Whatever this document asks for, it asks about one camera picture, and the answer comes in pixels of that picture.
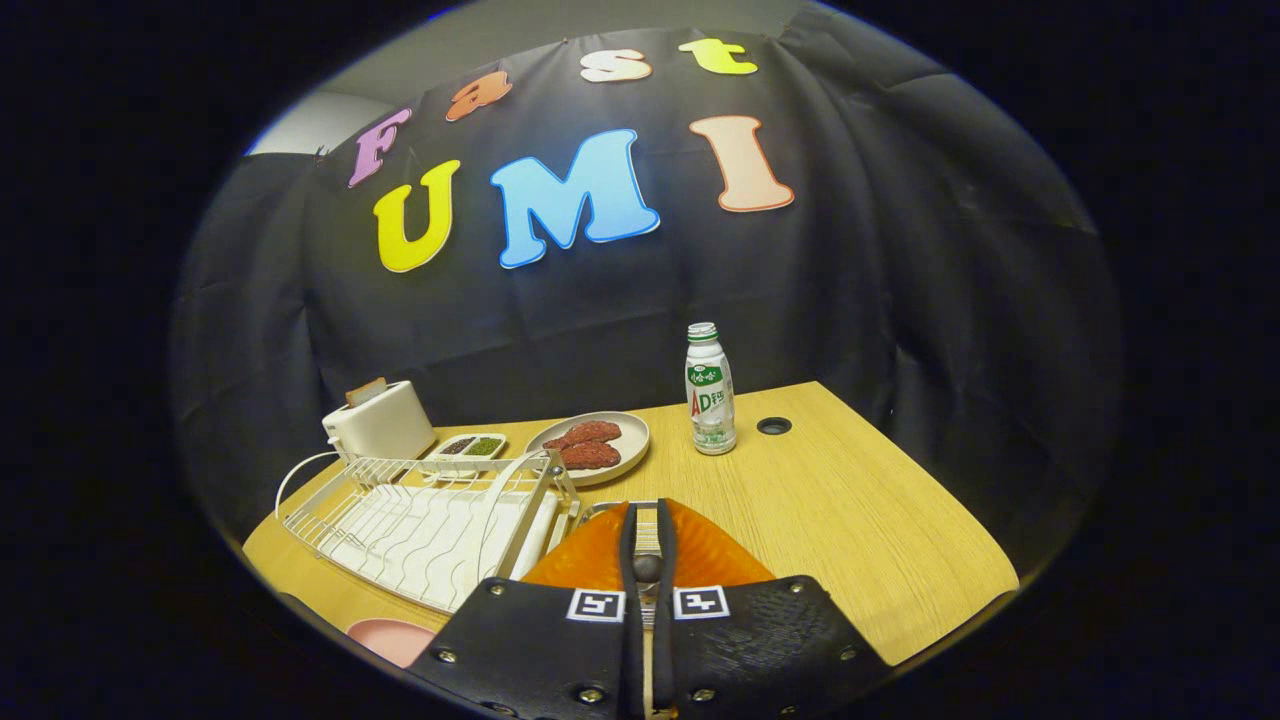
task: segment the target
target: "wire rack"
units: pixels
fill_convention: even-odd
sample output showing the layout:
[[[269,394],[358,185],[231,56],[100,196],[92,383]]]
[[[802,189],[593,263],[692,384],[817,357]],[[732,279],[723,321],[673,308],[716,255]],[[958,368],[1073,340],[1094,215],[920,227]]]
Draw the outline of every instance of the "wire rack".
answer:
[[[340,454],[344,468],[280,518],[344,570],[453,612],[484,578],[520,579],[582,521],[556,450],[515,460],[387,460]]]

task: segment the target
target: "wooden table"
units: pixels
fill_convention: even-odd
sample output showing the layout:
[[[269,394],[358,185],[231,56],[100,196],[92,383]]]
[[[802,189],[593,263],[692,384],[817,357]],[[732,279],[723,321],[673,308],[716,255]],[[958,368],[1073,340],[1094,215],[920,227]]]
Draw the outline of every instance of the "wooden table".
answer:
[[[819,383],[740,395],[737,447],[709,457],[694,450],[684,405],[634,411],[649,423],[648,455],[621,478],[582,488],[584,506],[671,497],[724,528],[776,575],[813,575],[891,665],[970,619],[1018,575],[991,534],[876,428]],[[764,436],[767,416],[794,423]],[[556,420],[436,428],[499,432],[500,457]],[[282,503],[282,516],[310,497],[334,462]],[[269,515],[244,553],[275,589],[291,593],[346,630],[365,618],[439,629],[448,616],[357,579],[312,551]]]

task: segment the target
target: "pink object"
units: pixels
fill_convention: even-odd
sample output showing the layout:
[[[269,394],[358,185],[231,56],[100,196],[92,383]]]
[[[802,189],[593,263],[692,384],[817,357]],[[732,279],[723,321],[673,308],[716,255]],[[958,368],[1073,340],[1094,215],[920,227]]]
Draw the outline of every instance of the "pink object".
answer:
[[[403,124],[412,115],[413,110],[404,108],[356,138],[356,172],[347,181],[347,187],[356,187],[383,167],[383,159],[378,154],[390,150],[396,142],[396,126]]]
[[[351,639],[385,657],[401,667],[408,667],[435,639],[435,632],[421,625],[392,620],[389,618],[370,618],[347,628]]]

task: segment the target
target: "blue letter m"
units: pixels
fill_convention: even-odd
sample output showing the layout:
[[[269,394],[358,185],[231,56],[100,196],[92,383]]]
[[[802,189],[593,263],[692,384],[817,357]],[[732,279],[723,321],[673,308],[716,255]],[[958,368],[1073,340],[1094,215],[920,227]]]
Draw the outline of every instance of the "blue letter m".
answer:
[[[594,135],[577,149],[562,182],[536,158],[522,158],[498,168],[489,182],[502,190],[507,213],[507,249],[498,261],[508,270],[536,263],[547,242],[534,234],[534,217],[564,250],[573,246],[582,204],[591,199],[586,237],[609,242],[644,234],[658,227],[658,213],[645,208],[631,167],[634,129]]]

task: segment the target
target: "meat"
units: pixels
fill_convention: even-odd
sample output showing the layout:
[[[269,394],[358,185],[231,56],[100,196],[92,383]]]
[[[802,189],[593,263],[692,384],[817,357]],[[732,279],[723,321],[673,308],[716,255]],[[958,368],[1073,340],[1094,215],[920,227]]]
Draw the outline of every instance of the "meat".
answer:
[[[622,428],[620,428],[617,423],[588,420],[586,423],[573,425],[563,436],[544,442],[543,447],[563,451],[584,442],[603,443],[611,439],[618,439],[620,437],[622,437]]]
[[[580,442],[561,451],[564,466],[570,470],[598,470],[612,468],[622,461],[622,455],[612,445],[599,441]]]

